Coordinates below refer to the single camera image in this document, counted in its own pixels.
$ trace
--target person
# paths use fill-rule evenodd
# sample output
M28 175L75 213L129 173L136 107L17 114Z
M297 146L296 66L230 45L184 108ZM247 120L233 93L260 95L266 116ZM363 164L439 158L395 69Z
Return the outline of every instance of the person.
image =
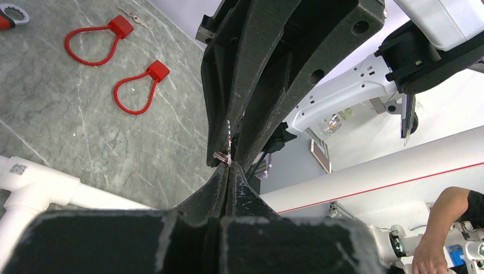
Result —
M413 274L447 274L443 246L449 228L456 221L470 221L474 228L484 228L483 213L483 194L461 187L442 191L430 210L427 229L415 249Z

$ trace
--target red cable seal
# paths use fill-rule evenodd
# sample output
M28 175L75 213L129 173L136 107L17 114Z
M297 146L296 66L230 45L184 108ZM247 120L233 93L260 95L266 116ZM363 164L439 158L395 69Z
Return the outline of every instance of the red cable seal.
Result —
M114 87L114 91L113 91L114 101L119 106L119 108L121 108L123 111L125 111L129 114L139 115L139 114L144 113L145 111L148 110L148 108L151 105L151 101L153 100L153 96L155 95L156 85L159 82L161 82L169 73L170 73L170 70L162 62L156 60L153 64L151 64L146 69L145 73L142 73L138 76L129 77L129 78L126 78L126 79L119 81L116 84L116 86ZM132 111L132 110L125 108L123 106L123 104L121 104L121 102L119 101L119 98L118 98L119 87L126 82L141 79L141 78L143 78L147 75L151 76L151 78L153 78L153 80L155 80L155 82L153 83L153 86L151 87L150 97L148 98L148 102L146 103L146 106L142 110L139 110L139 111Z
M96 30L112 30L114 34L116 34L116 39L114 40L114 43L112 44L111 51L109 52L108 56L99 62L89 62L86 60L83 60L79 58L77 55L74 54L74 52L71 49L71 46L69 45L71 38L78 34L82 33L85 31L96 31ZM122 15L116 16L107 26L103 27L83 27L81 29L73 30L71 31L67 36L66 39L64 40L64 47L67 50L67 53L74 58L79 63L82 63L84 65L88 66L101 66L107 63L112 56L114 55L114 51L116 50L116 46L118 45L118 42L120 39L126 38L128 34L130 34L134 30L133 25Z

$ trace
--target gray floor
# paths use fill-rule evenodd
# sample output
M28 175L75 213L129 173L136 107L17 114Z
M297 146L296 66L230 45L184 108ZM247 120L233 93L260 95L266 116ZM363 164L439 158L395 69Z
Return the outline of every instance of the gray floor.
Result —
M8 2L24 8L30 23L0 32L0 155L42 163L158 209L177 205L204 184L212 170L205 165L201 49L146 0ZM116 6L138 13L150 28L131 20L135 30L104 66L74 61L63 46L67 33L106 25L120 14ZM108 30L84 33L71 47L96 61L113 39ZM170 75L145 114L126 114L112 98L115 83L156 59ZM120 100L141 109L151 82L123 85Z

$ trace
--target red line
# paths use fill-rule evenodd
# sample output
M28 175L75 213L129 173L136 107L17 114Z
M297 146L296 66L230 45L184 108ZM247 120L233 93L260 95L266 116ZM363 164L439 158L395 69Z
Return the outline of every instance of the red line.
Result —
M374 191L374 190L380 190L382 188L392 187L392 186L396 186L396 185L399 185L399 184L405 184L405 183L413 182L413 181L420 180L420 179L434 177L434 176L437 176L437 175L442 175L442 174L449 173L449 172L453 172L453 171L464 170L466 168L481 166L483 164L484 164L484 162L477 163L477 164L471 164L470 166L459 167L459 168L455 168L453 170L442 171L442 172L439 172L439 173L436 173L436 174L430 174L430 175L426 175L426 176L423 176L423 177L418 177L418 178L415 178L415 179L410 179L410 180L403 181L403 182L399 182L399 183L395 183L395 184L389 184L388 186L377 187L377 188L373 188L371 190L364 190L364 191L356 192L356 193L353 193L353 194L349 194L349 195L337 197L337 198L334 198L334 199L329 199L329 200L326 200L326 201L321 201L321 202L317 202L317 203L313 203L313 204L307 204L305 206L303 205L301 207L295 207L295 208L291 208L291 209L286 209L286 210L283 210L283 211L278 212L278 213L284 213L284 212L293 211L293 210L296 210L296 209L301 209L301 208L305 208L305 207L311 207L311 206L315 206L317 204L327 203L327 202L330 202L330 201L334 201L334 200L338 200L338 199L342 199L342 198L346 198L346 197L350 197L350 196L355 196L355 195L358 195L358 194L367 193L367 192Z

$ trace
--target red plastic block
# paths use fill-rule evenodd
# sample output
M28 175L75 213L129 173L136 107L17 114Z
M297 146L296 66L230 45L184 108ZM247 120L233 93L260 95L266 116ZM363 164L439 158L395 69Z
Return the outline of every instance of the red plastic block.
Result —
M112 32L120 36L121 39L124 39L135 29L128 19L122 15L116 16L111 22L109 22L108 26L110 26Z
M146 71L151 78L158 80L158 82L161 82L170 73L170 70L158 60L151 64Z

